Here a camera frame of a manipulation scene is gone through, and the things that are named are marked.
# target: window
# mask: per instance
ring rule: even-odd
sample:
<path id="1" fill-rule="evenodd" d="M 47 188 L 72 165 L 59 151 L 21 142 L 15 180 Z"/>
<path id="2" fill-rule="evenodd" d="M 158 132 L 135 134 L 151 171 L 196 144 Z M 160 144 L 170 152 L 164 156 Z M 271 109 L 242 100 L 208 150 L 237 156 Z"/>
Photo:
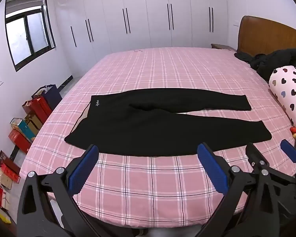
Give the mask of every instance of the window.
<path id="1" fill-rule="evenodd" d="M 46 0 L 6 0 L 5 22 L 16 71 L 55 48 Z"/>

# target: cylindrical bolster pillow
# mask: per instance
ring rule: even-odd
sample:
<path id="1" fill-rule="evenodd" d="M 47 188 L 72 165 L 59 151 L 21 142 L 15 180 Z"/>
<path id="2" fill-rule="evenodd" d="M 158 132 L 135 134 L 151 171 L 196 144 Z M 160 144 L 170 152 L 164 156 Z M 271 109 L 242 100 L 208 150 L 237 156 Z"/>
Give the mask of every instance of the cylindrical bolster pillow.
<path id="1" fill-rule="evenodd" d="M 269 81 L 270 89 L 296 127 L 296 68 L 275 69 Z"/>

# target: nightstand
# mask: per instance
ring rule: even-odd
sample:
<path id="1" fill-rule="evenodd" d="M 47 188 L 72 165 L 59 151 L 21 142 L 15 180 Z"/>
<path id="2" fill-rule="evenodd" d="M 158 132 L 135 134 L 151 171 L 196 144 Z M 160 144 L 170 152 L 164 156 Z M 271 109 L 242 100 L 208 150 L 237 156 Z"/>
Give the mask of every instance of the nightstand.
<path id="1" fill-rule="evenodd" d="M 236 51 L 234 48 L 232 48 L 228 45 L 222 45 L 222 44 L 216 44 L 216 43 L 212 43 L 212 48 L 213 49 L 226 49 L 226 50 Z"/>

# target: blue gripper pad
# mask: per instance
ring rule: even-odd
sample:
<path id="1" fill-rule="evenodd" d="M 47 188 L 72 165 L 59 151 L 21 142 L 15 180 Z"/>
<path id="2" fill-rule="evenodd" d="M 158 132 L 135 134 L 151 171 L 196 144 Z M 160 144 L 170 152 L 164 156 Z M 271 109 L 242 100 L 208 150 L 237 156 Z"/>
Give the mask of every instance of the blue gripper pad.
<path id="1" fill-rule="evenodd" d="M 69 176 L 67 179 L 67 192 L 69 195 L 73 196 L 82 190 L 98 159 L 99 149 L 97 146 L 92 145 L 80 158 L 73 159 L 70 162 L 67 167 L 67 169 L 72 169 L 72 172 L 70 172 L 71 170 L 68 171 Z"/>
<path id="2" fill-rule="evenodd" d="M 204 144 L 200 144 L 197 147 L 197 157 L 211 179 L 216 191 L 226 195 L 229 189 L 227 176 Z"/>
<path id="3" fill-rule="evenodd" d="M 296 163 L 296 149 L 285 139 L 281 141 L 281 150 L 285 152 L 291 161 Z"/>

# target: window frame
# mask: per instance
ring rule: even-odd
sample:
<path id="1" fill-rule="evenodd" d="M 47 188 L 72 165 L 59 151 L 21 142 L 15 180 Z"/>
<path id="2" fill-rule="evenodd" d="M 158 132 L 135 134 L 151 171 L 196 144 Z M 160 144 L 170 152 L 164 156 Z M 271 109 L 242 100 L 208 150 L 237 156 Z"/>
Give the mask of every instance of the window frame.
<path id="1" fill-rule="evenodd" d="M 5 28 L 6 28 L 7 44 L 8 44 L 8 47 L 9 47 L 9 52 L 10 52 L 10 56 L 11 56 L 11 59 L 12 59 L 12 63 L 14 65 L 14 68 L 15 68 L 15 71 L 16 72 L 18 72 L 21 68 L 23 68 L 25 65 L 27 65 L 31 61 L 35 60 L 39 56 L 41 56 L 41 55 L 45 54 L 46 52 L 48 52 L 48 51 L 53 50 L 54 48 L 56 48 L 56 44 L 55 44 L 55 40 L 54 40 L 54 36 L 53 36 L 53 31 L 51 29 L 51 22 L 50 22 L 50 18 L 49 18 L 49 13 L 48 13 L 47 0 L 45 0 L 45 6 L 46 6 L 46 14 L 47 15 L 45 15 L 45 11 L 43 9 L 43 6 L 41 6 L 40 9 L 35 9 L 35 10 L 31 10 L 31 11 L 21 12 L 19 14 L 16 14 L 16 15 L 13 15 L 11 17 L 6 18 L 6 5 L 5 5 L 4 17 L 5 17 Z M 31 40 L 31 35 L 30 35 L 30 29 L 29 29 L 28 21 L 27 21 L 27 16 L 32 15 L 32 14 L 36 14 L 36 13 L 42 13 L 45 35 L 46 35 L 47 43 L 48 43 L 48 46 L 40 49 L 37 52 L 35 52 L 34 51 L 34 48 L 33 48 L 32 40 Z M 47 29 L 48 26 L 46 24 L 45 17 L 47 17 L 48 26 L 50 28 L 50 33 L 51 33 L 51 39 L 52 39 L 52 42 L 54 44 L 54 47 L 52 47 L 52 45 L 51 45 L 50 35 L 48 33 L 48 29 Z M 8 39 L 7 23 L 10 23 L 12 21 L 19 20 L 19 19 L 22 19 L 22 18 L 24 19 L 24 26 L 25 26 L 25 31 L 26 31 L 26 38 L 27 38 L 27 42 L 29 44 L 31 55 L 28 56 L 27 58 L 25 58 L 23 61 L 20 61 L 18 64 L 15 64 L 14 63 L 13 56 L 12 56 L 10 44 L 9 44 L 9 39 Z"/>

